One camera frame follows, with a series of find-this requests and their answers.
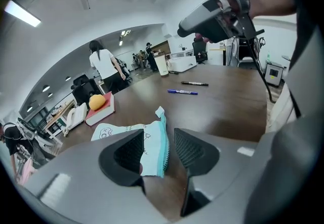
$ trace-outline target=pen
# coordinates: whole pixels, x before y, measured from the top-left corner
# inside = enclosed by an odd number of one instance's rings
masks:
[[[196,82],[181,82],[181,83],[182,83],[182,84],[190,84],[190,85],[208,86],[208,84],[196,83]]]
[[[183,93],[183,94],[191,94],[191,95],[198,95],[197,92],[190,92],[190,91],[183,91],[183,90],[174,90],[174,89],[168,89],[169,93]]]

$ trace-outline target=book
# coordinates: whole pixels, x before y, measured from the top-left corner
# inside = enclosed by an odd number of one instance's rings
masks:
[[[86,116],[85,122],[89,126],[93,126],[105,117],[115,112],[115,98],[111,92],[104,95],[106,102],[98,110],[90,110]]]

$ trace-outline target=blue marker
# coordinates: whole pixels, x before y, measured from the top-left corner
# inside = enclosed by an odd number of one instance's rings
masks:
[[[174,90],[174,89],[168,89],[169,93],[184,93],[184,94],[191,94],[191,95],[198,95],[197,92],[190,92],[190,91],[183,91],[183,90]]]

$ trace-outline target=black pen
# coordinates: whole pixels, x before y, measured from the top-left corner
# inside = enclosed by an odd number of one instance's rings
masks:
[[[181,82],[181,83],[182,83],[182,84],[190,84],[190,85],[208,86],[208,84],[196,83],[196,82]]]

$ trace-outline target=brown table surface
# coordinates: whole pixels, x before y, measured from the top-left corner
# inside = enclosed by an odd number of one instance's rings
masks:
[[[45,126],[45,130],[47,130],[49,127],[51,127],[64,113],[66,113],[66,111],[72,106],[74,105],[74,101],[70,101],[67,105],[65,105],[62,110],[57,113],[50,122],[48,122]]]
[[[208,87],[181,81],[208,83]],[[198,95],[171,94],[168,89],[196,91]],[[256,70],[198,65],[179,75],[157,73],[115,94],[116,112],[100,123],[117,126],[150,124],[162,106],[170,139],[165,177],[145,177],[146,196],[169,220],[178,220],[187,184],[186,172],[174,146],[174,128],[187,128],[233,139],[259,141],[266,125],[266,88]],[[62,151],[91,140],[98,124],[72,130]]]

